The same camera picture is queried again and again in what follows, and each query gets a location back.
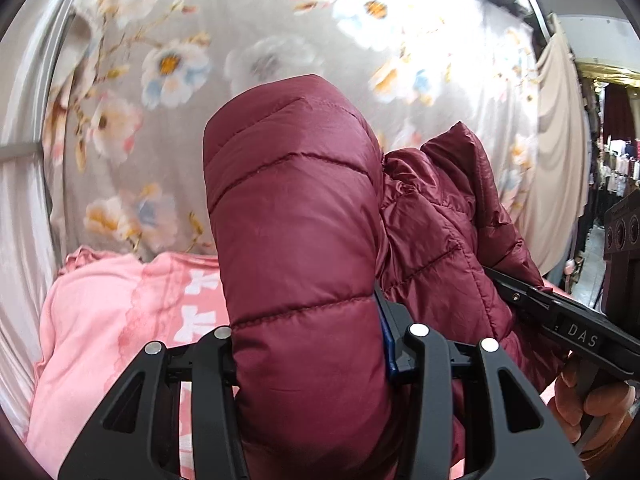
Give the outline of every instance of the floral curtain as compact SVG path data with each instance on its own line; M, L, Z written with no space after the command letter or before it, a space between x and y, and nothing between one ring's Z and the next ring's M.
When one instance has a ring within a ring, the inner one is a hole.
M457 121L516 218L536 164L530 30L479 0L76 0L44 128L52 225L81 244L215 252L202 133L244 90L317 73L385 150Z

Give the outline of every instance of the pink bedding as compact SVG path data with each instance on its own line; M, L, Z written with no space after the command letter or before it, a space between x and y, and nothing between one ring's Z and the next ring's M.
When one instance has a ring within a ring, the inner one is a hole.
M140 349L196 342L228 324L218 260L163 253L149 264L130 254L81 248L66 260L40 321L27 448L55 479L104 394ZM181 475L193 478L190 384L180 404Z

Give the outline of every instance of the burgundy fabric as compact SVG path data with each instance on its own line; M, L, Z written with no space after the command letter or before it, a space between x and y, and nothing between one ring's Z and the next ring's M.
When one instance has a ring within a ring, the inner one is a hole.
M636 140L636 124L631 112L631 104L626 87L609 83L604 89L605 140Z
M500 340L540 392L557 376L561 352L482 272L543 284L463 124L383 157L359 111L303 76L226 104L204 164L252 479L391 478L406 397L385 381L376 279L447 338ZM453 462L463 438L456 420Z

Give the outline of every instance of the human hand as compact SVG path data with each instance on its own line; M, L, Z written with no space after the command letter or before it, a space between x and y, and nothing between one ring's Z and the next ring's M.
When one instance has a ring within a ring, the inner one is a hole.
M569 358L556 379L555 396L549 400L548 407L571 443L580 439L580 420L583 413L604 416L600 429L584 447L583 451L587 452L604 446L616 436L636 398L636 391L632 386L620 381L593 390L583 403L575 391L579 363L580 359L577 357Z

